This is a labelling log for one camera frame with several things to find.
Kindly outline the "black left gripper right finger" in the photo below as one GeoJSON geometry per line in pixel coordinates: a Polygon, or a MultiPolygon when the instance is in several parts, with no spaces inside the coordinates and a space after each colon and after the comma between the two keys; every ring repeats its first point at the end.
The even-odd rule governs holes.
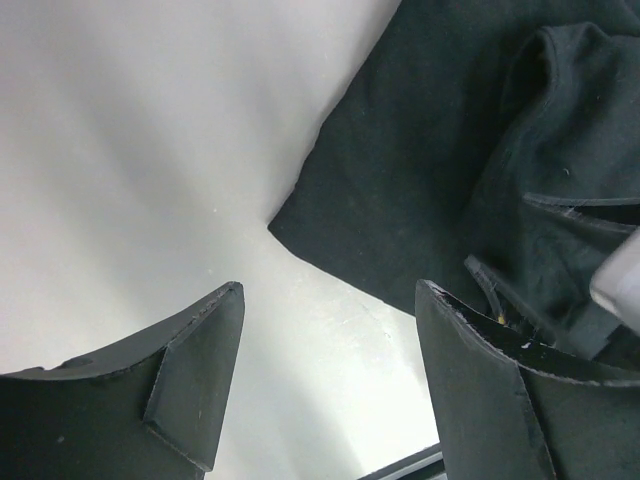
{"type": "Polygon", "coordinates": [[[529,340],[431,281],[415,316],[449,478],[638,478],[638,373],[529,340]]]}

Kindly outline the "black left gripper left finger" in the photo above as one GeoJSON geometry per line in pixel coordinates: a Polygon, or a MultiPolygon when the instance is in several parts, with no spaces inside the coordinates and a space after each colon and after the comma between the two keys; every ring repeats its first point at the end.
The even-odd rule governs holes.
{"type": "Polygon", "coordinates": [[[201,479],[215,464],[244,322],[229,282],[53,369],[1,378],[5,479],[201,479]]]}

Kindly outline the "black t shirt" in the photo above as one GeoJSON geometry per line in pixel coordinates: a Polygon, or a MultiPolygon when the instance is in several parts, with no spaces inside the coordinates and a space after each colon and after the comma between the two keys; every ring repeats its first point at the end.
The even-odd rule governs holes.
{"type": "Polygon", "coordinates": [[[637,368],[590,297],[639,225],[635,1],[404,1],[269,223],[404,312],[430,280],[529,338],[637,368]]]}

